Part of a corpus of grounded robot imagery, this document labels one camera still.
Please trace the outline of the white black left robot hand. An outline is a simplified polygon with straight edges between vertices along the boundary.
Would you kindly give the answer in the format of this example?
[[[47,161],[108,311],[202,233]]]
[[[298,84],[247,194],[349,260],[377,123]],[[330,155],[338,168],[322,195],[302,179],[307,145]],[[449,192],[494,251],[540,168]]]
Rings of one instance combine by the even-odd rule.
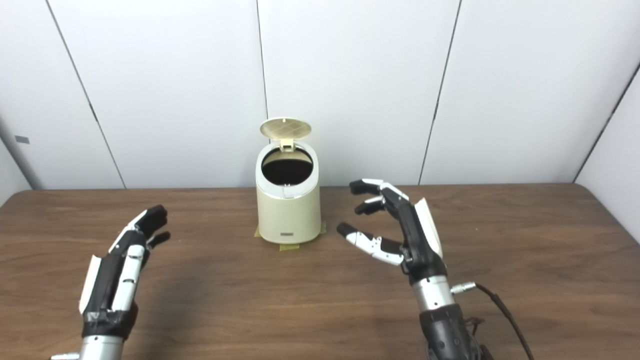
[[[81,337],[115,337],[126,341],[135,326],[135,303],[142,269],[151,251],[170,239],[157,232],[169,222],[161,205],[143,210],[119,233],[107,253],[92,255],[78,301],[82,317]]]

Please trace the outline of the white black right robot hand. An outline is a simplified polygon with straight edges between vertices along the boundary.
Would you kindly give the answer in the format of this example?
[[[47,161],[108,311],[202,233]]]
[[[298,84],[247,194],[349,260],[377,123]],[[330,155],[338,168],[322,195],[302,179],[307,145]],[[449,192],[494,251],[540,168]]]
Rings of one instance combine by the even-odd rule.
[[[398,221],[403,235],[402,243],[398,243],[341,222],[336,230],[350,244],[377,260],[399,266],[411,284],[448,276],[439,235],[425,198],[411,203],[400,189],[374,178],[354,180],[349,183],[349,189],[354,195],[373,195],[354,208],[355,214],[385,211]]]

